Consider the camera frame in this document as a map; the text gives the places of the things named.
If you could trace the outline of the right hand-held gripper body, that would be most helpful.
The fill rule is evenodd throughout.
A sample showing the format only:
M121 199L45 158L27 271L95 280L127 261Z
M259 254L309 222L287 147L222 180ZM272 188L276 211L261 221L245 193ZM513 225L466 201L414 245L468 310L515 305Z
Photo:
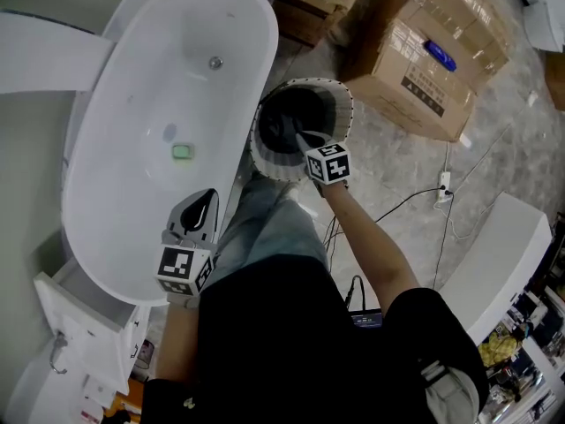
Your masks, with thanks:
M336 142L305 152L307 173L323 185L346 181L350 176L350 151L343 142Z

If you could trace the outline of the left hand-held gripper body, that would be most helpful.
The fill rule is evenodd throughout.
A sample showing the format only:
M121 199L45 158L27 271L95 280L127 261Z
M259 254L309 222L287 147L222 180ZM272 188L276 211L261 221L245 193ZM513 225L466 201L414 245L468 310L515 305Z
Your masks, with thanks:
M198 297L214 269L218 215L215 227L185 231L182 226L183 211L203 196L208 189L198 191L182 200L169 214L168 222L162 232L162 250L155 273L156 281L167 294Z

